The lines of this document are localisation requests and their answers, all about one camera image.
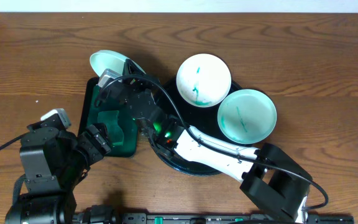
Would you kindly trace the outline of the light green plate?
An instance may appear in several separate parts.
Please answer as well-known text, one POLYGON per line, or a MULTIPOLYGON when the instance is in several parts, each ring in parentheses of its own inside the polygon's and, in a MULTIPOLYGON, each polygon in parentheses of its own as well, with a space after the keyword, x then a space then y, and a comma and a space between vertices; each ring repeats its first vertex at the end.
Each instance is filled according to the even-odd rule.
POLYGON ((217 122, 228 139, 238 144, 254 144, 272 133, 277 123, 277 110, 265 93, 237 90, 219 105, 217 122))
POLYGON ((127 59, 129 58, 119 52, 99 50, 90 56, 89 62, 91 68, 97 76, 100 77, 107 68, 122 75, 124 73, 124 64, 127 59))

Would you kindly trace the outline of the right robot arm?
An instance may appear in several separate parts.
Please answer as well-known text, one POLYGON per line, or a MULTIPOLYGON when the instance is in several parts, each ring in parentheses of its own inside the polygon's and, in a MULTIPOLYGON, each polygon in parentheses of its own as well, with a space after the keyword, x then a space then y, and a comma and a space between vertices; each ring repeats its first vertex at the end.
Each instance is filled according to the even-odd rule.
POLYGON ((273 144, 245 147, 209 136, 187 124, 181 114, 169 114, 154 100, 153 88, 166 95, 160 82, 126 59, 98 72, 96 105, 110 99, 127 106, 129 116, 165 158, 178 156, 216 169, 240 182, 241 191, 276 221, 304 223, 312 178, 273 144))

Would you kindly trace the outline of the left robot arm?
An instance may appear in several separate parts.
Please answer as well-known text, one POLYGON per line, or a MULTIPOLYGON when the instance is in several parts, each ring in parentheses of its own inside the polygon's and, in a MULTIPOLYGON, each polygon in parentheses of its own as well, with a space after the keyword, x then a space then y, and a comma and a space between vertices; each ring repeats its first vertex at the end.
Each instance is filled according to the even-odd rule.
POLYGON ((19 151, 25 174, 14 187, 6 223, 72 223, 74 188, 91 165, 111 151, 105 124, 88 126, 79 136, 46 124, 33 124, 19 151))

